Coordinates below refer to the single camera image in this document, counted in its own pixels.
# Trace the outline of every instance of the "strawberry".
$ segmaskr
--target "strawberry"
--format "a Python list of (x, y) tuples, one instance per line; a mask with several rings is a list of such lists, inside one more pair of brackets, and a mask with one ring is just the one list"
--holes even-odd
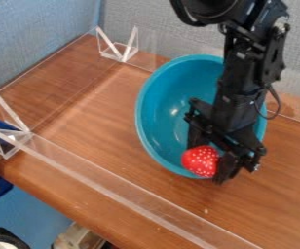
[(195, 175), (209, 178), (217, 173), (218, 160), (218, 151), (207, 145), (189, 149), (181, 157), (182, 166)]

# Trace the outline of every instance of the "blue wall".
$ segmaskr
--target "blue wall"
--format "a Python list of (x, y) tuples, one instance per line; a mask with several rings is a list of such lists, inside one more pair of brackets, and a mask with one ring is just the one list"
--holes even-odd
[[(97, 0), (0, 0), (0, 85), (97, 24)], [(48, 249), (70, 220), (20, 189), (0, 199), (0, 226)]]

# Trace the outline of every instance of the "wall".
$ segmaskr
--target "wall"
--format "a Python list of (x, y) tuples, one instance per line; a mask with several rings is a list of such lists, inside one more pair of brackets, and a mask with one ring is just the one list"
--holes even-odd
[[(300, 1), (284, 0), (284, 2), (290, 8), (293, 29), (285, 48), (288, 70), (282, 82), (276, 86), (281, 91), (300, 96)], [(206, 28), (195, 28), (181, 23), (169, 0), (106, 0), (102, 13), (101, 25), (113, 40), (123, 41), (130, 25), (137, 23), (139, 26), (150, 26), (161, 35), (173, 36), (171, 40), (166, 39), (159, 44), (158, 50), (162, 55), (178, 56), (195, 53), (195, 46), (203, 46), (205, 53), (222, 54), (224, 36), (217, 27), (211, 25)]]
[[(99, 0), (0, 0), (0, 85), (97, 24)], [(15, 188), (0, 199), (0, 226), (31, 249), (48, 249), (70, 220)]]

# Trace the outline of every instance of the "clear plastic stand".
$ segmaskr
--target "clear plastic stand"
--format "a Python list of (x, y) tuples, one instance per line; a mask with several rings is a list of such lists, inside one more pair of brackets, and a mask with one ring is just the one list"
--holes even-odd
[[(4, 121), (19, 129), (0, 130), (0, 154), (7, 159), (18, 150), (23, 150), (201, 248), (260, 248), (139, 187), (99, 163), (74, 153), (71, 148), (56, 144), (50, 135), (39, 135), (44, 134), (42, 130), (47, 126), (56, 126), (52, 131), (55, 134), (59, 129), (74, 125), (69, 121), (81, 119), (83, 114), (79, 114), (79, 110), (83, 108), (89, 108), (90, 112), (97, 104), (93, 99), (99, 99), (103, 103), (110, 101), (103, 92), (114, 89), (119, 91), (119, 85), (115, 85), (114, 80), (105, 85), (102, 79), (114, 74), (119, 62), (153, 72), (170, 61), (165, 56), (157, 56), (157, 53), (161, 54), (161, 41), (167, 44), (174, 42), (178, 46), (187, 42), (195, 48), (194, 53), (210, 51), (199, 43), (159, 35), (146, 27), (131, 29), (125, 44), (111, 42), (109, 37), (99, 27), (91, 30), (0, 89)], [(75, 53), (83, 56), (75, 59)], [(67, 70), (59, 71), (56, 61)], [(46, 76), (46, 82), (42, 81), (42, 75)], [(79, 121), (79, 128), (75, 127), (79, 133), (83, 125), (89, 124)], [(7, 151), (6, 143), (12, 145)]]

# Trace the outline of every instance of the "teal bowl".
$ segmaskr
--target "teal bowl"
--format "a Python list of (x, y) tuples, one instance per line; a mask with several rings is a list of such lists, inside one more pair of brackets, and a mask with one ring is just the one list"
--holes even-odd
[[(173, 173), (203, 178), (181, 165), (186, 150), (189, 98), (213, 104), (224, 60), (211, 55), (189, 55), (165, 64), (147, 79), (135, 104), (135, 127), (143, 147), (155, 162)], [(268, 121), (260, 118), (254, 131), (264, 139)]]

